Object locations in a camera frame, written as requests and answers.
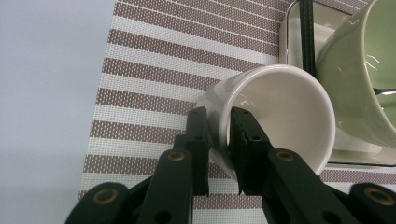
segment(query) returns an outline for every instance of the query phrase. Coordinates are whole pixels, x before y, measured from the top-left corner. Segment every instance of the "gray surface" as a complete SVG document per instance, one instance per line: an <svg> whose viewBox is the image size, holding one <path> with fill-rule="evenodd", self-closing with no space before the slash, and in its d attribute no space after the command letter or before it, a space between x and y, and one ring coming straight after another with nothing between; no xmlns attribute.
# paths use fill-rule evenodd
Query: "gray surface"
<svg viewBox="0 0 396 224"><path fill-rule="evenodd" d="M114 1L1 1L0 223L77 202Z"/></svg>

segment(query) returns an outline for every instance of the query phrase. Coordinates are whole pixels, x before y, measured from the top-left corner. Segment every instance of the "white cup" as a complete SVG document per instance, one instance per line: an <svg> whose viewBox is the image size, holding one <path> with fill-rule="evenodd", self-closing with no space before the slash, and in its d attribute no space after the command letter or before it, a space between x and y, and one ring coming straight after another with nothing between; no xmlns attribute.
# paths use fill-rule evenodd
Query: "white cup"
<svg viewBox="0 0 396 224"><path fill-rule="evenodd" d="M250 111L275 148L297 152L317 175L332 153L332 103L322 86L300 68L264 66L222 80L206 90L199 106L206 107L214 143L210 157L235 180L227 148L233 106Z"/></svg>

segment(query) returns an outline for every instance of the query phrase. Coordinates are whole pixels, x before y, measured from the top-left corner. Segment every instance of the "green cup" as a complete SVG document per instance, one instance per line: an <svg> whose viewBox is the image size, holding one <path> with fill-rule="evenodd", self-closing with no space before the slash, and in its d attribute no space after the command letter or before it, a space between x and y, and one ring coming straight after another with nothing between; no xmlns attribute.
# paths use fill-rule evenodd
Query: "green cup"
<svg viewBox="0 0 396 224"><path fill-rule="evenodd" d="M396 1L374 0L351 16L326 42L317 60L318 80L329 94L336 126L382 147L396 148Z"/></svg>

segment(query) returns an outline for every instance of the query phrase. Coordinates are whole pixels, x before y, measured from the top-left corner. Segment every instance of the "placemat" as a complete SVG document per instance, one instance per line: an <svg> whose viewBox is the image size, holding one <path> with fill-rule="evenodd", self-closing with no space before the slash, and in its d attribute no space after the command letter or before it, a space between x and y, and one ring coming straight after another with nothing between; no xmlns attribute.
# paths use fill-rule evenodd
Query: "placemat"
<svg viewBox="0 0 396 224"><path fill-rule="evenodd" d="M208 87L277 63L279 26L292 2L116 1L78 197L103 182L130 188L152 175ZM354 13L368 1L318 2ZM396 190L395 171L328 165L320 178L344 192L367 181ZM238 196L212 161L209 186L209 198L194 198L193 223L266 223L261 197Z"/></svg>

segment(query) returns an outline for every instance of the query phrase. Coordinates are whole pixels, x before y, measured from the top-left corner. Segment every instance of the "white tray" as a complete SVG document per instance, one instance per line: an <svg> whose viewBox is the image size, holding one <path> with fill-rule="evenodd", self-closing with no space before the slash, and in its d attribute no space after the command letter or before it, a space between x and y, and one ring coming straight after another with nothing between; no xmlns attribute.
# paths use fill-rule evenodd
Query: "white tray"
<svg viewBox="0 0 396 224"><path fill-rule="evenodd" d="M314 2L315 56L326 40L350 15ZM295 2L286 13L279 30L279 63L302 68L300 8ZM396 149L380 147L361 141L343 131L336 130L336 141L330 163L396 166Z"/></svg>

